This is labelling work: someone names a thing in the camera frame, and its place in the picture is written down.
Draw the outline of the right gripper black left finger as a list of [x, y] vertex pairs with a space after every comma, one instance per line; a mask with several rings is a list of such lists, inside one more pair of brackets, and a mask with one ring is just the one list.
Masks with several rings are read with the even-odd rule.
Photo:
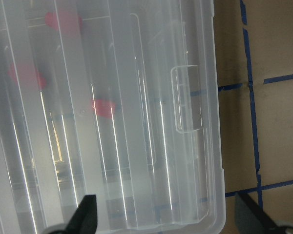
[[95, 234], [98, 228], [96, 195], [85, 195], [67, 224], [44, 230], [45, 234]]

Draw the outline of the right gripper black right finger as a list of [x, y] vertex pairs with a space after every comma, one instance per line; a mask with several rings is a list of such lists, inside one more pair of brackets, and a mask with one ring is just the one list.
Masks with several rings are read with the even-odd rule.
[[247, 193], [235, 195], [234, 220], [240, 234], [293, 234], [293, 225], [278, 225]]

